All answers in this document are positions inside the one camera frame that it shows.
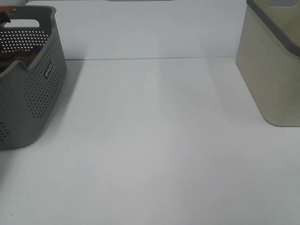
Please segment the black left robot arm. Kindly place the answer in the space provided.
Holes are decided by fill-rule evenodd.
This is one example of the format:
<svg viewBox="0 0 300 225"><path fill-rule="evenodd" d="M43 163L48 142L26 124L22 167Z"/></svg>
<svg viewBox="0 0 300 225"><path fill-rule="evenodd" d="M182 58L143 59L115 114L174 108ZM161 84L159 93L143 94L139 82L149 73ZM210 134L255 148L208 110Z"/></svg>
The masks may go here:
<svg viewBox="0 0 300 225"><path fill-rule="evenodd" d="M6 12L0 12L0 24L10 23L11 20Z"/></svg>

